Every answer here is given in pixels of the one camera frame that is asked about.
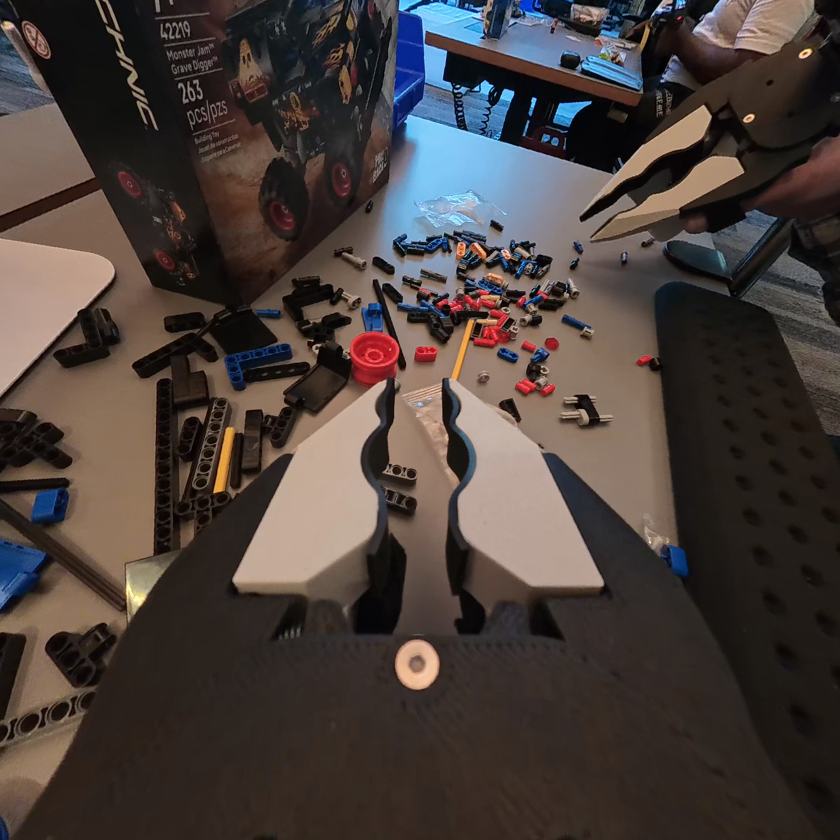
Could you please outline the clear empty plastic bag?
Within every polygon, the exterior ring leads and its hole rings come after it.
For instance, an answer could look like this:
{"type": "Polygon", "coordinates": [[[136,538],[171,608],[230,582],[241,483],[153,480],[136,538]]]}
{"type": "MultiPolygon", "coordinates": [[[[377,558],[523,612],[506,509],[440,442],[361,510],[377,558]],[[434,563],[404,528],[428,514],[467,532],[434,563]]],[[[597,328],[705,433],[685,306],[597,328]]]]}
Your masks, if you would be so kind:
{"type": "Polygon", "coordinates": [[[473,190],[415,201],[414,205],[419,215],[435,229],[468,224],[488,225],[492,220],[500,222],[507,216],[502,208],[473,190]]]}

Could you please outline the long black axle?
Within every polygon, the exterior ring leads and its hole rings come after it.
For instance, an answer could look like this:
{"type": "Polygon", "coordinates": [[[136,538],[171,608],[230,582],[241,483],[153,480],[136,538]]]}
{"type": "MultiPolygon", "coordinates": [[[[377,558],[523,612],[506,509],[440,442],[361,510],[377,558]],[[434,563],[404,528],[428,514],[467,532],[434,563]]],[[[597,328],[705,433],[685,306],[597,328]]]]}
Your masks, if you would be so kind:
{"type": "Polygon", "coordinates": [[[383,318],[383,322],[384,322],[384,325],[385,325],[385,329],[388,332],[388,334],[391,336],[391,338],[393,338],[394,341],[397,343],[397,348],[398,348],[397,366],[401,371],[404,371],[406,369],[406,358],[405,358],[405,355],[404,355],[404,352],[403,352],[403,347],[400,344],[400,340],[398,339],[396,328],[394,326],[390,310],[389,310],[388,305],[387,305],[386,300],[385,300],[385,294],[384,294],[384,291],[383,291],[383,288],[382,288],[382,284],[375,277],[372,280],[372,287],[373,287],[374,295],[375,295],[378,303],[381,306],[382,318],[383,318]]]}

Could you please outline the pile of small building pieces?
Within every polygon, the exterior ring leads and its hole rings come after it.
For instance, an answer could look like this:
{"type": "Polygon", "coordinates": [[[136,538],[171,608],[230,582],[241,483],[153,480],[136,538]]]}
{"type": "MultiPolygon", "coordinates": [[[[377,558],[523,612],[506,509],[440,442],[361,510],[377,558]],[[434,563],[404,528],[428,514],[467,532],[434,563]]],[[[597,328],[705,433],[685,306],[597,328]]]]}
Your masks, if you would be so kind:
{"type": "Polygon", "coordinates": [[[553,257],[540,253],[530,239],[493,243],[488,234],[462,227],[424,238],[400,234],[392,250],[413,261],[412,272],[401,279],[405,292],[398,311],[441,344],[467,319],[473,319],[471,342],[507,343],[521,328],[538,327],[544,314],[581,294],[572,278],[553,276],[553,257]],[[448,281],[423,278],[420,269],[446,275],[448,281]]]}

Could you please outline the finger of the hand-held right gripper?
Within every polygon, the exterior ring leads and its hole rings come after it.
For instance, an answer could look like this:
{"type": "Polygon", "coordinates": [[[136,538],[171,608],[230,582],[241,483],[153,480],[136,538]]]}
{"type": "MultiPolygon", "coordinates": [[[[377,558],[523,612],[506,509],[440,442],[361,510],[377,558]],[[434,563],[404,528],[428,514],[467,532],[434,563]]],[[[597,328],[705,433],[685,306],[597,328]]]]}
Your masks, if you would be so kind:
{"type": "Polygon", "coordinates": [[[713,155],[695,165],[676,184],[663,192],[652,193],[636,206],[616,214],[591,236],[591,242],[624,238],[656,228],[670,230],[680,220],[680,212],[688,204],[703,198],[744,174],[738,159],[713,155]]]}
{"type": "Polygon", "coordinates": [[[580,215],[582,222],[612,206],[620,197],[644,186],[655,174],[677,161],[678,156],[695,149],[705,139],[712,113],[699,105],[678,118],[636,150],[621,169],[597,193],[580,215]]]}

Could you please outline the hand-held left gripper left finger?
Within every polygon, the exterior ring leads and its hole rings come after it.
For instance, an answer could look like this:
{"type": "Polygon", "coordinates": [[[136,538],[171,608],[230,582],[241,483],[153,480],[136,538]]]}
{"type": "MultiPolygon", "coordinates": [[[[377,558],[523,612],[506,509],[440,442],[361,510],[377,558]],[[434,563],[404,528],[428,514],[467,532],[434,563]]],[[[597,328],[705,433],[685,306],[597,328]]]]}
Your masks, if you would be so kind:
{"type": "Polygon", "coordinates": [[[234,573],[238,593],[335,602],[356,631],[393,633],[406,555],[380,477],[395,384],[376,383],[299,444],[234,573]]]}

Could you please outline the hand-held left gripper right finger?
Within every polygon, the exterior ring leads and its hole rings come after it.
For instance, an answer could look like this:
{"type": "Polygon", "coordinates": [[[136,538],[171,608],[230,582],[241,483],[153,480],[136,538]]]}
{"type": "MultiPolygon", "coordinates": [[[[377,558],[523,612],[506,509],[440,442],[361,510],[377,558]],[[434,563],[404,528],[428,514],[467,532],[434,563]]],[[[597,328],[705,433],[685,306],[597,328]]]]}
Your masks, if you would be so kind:
{"type": "Polygon", "coordinates": [[[532,621],[553,598],[598,596],[605,582],[552,468],[515,421],[453,378],[442,382],[448,501],[446,569],[459,634],[512,604],[532,621]]]}

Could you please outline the grey pin assembly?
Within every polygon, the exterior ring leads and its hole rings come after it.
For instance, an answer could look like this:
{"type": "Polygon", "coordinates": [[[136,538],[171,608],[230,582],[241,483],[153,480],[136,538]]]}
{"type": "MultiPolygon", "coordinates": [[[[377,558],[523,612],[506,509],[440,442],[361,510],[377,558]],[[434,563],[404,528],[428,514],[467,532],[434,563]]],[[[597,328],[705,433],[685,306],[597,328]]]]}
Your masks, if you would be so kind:
{"type": "Polygon", "coordinates": [[[613,421],[612,414],[600,413],[596,405],[596,397],[589,394],[575,394],[563,399],[565,410],[560,414],[563,423],[574,423],[578,427],[594,427],[609,424],[613,421]]]}

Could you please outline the grey long beam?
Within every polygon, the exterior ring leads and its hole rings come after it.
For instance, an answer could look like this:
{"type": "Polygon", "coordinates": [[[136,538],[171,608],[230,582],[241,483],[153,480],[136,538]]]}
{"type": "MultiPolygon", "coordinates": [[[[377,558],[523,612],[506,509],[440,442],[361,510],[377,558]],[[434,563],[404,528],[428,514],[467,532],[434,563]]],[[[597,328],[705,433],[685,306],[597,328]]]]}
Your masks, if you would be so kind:
{"type": "Polygon", "coordinates": [[[1,749],[17,747],[83,719],[97,693],[96,686],[88,687],[45,706],[1,720],[1,749]]]}

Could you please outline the red chair back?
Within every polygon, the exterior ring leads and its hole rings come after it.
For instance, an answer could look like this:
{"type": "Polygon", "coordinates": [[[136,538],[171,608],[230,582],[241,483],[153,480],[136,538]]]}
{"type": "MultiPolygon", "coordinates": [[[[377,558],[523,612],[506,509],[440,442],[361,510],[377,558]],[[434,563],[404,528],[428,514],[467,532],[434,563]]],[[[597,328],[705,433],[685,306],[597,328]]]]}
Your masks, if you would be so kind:
{"type": "Polygon", "coordinates": [[[552,124],[546,124],[532,131],[530,135],[523,136],[519,145],[523,149],[566,160],[568,157],[565,150],[566,136],[566,131],[552,124]]]}

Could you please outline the red wheel hub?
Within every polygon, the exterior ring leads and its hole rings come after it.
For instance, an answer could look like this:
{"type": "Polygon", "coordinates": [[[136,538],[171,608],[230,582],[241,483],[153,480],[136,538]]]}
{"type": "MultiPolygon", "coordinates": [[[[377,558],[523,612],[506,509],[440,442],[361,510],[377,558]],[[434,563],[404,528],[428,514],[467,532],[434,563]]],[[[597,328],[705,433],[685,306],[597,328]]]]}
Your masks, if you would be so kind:
{"type": "Polygon", "coordinates": [[[352,376],[364,387],[395,378],[399,357],[399,343],[385,332],[362,332],[350,343],[352,376]]]}

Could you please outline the blue tray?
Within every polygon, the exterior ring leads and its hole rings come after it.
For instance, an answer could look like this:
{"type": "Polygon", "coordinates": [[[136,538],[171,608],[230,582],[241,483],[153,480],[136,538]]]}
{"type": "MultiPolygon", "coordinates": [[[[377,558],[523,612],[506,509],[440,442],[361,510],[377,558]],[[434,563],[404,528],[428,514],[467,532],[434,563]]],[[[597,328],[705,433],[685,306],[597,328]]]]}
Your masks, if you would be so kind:
{"type": "Polygon", "coordinates": [[[424,98],[424,22],[415,14],[399,12],[395,52],[393,131],[404,124],[424,98]]]}

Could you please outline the person's right hand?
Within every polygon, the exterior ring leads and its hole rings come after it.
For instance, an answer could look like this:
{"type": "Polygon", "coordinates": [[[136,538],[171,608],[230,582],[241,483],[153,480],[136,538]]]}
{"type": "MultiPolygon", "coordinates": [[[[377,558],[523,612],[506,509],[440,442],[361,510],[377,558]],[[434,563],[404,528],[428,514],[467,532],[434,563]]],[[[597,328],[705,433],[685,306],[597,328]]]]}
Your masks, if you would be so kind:
{"type": "Polygon", "coordinates": [[[742,201],[733,219],[709,223],[698,214],[680,223],[690,234],[717,232],[750,212],[794,220],[804,249],[838,250],[839,138],[821,141],[807,162],[786,172],[762,194],[742,201]]]}

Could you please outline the blue angled beam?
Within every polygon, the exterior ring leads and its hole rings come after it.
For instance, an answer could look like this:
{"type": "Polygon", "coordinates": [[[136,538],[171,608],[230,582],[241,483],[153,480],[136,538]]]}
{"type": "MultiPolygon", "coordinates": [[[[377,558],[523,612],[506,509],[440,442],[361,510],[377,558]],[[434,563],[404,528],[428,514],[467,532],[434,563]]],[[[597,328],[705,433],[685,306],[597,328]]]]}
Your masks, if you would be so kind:
{"type": "Polygon", "coordinates": [[[246,388],[245,372],[291,360],[292,348],[288,343],[277,343],[261,349],[232,353],[224,357],[227,377],[234,391],[246,388]]]}

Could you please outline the pile of large black beams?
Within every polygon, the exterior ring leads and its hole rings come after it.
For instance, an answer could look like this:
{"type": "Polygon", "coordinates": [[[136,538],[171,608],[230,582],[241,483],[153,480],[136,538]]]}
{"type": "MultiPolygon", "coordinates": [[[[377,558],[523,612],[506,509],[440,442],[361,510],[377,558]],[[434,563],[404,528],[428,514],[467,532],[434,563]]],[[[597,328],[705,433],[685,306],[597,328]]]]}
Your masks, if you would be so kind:
{"type": "MultiPolygon", "coordinates": [[[[62,363],[94,361],[108,355],[111,338],[116,341],[117,327],[104,309],[82,310],[79,317],[90,328],[86,335],[101,339],[99,344],[81,344],[56,352],[62,363]]],[[[194,518],[195,535],[208,526],[232,498],[226,491],[213,494],[219,451],[228,421],[230,403],[218,397],[210,399],[203,371],[192,371],[187,351],[196,350],[200,344],[192,334],[184,334],[171,345],[161,349],[164,355],[143,358],[140,372],[153,373],[162,365],[171,364],[172,378],[156,383],[155,394],[155,452],[154,452],[154,552],[153,558],[174,558],[180,547],[181,521],[194,518]],[[196,416],[185,420],[180,437],[175,433],[177,414],[187,404],[207,405],[202,422],[196,416]],[[193,473],[187,487],[179,491],[180,462],[189,462],[193,473]]],[[[261,411],[248,413],[245,437],[235,435],[230,469],[234,472],[260,470],[261,441],[268,434],[272,446],[281,448],[287,443],[291,430],[304,409],[317,412],[332,399],[350,380],[352,363],[350,351],[344,351],[335,342],[322,341],[315,345],[318,363],[310,369],[309,363],[273,364],[245,372],[245,382],[267,381],[297,376],[287,393],[287,406],[277,416],[264,417],[261,411]]],[[[36,415],[12,410],[2,411],[2,469],[17,460],[41,457],[54,467],[65,468],[71,458],[65,458],[57,446],[60,429],[50,423],[36,424],[36,415]]],[[[2,496],[13,490],[50,490],[68,488],[68,480],[20,480],[2,482],[2,496]]],[[[102,657],[115,643],[116,636],[107,623],[93,626],[82,634],[56,633],[45,644],[45,652],[58,668],[69,686],[76,692],[95,686],[103,672],[102,657]]],[[[19,660],[25,647],[25,635],[2,633],[2,718],[18,673],[19,660]]]]}

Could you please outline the background wooden desk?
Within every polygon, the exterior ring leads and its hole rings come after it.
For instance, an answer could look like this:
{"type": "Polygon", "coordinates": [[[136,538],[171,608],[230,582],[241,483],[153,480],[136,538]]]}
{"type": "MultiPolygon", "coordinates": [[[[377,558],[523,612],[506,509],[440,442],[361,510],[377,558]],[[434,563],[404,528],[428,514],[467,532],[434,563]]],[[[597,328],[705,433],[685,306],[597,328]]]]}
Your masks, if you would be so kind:
{"type": "Polygon", "coordinates": [[[576,33],[558,24],[551,31],[551,22],[540,24],[513,23],[498,40],[485,39],[482,23],[477,18],[425,24],[425,42],[448,54],[476,60],[484,65],[509,71],[530,80],[558,88],[561,102],[605,99],[634,106],[641,98],[639,91],[621,87],[607,80],[586,76],[581,69],[561,66],[566,51],[581,58],[598,56],[601,48],[615,42],[613,38],[576,33]]]}

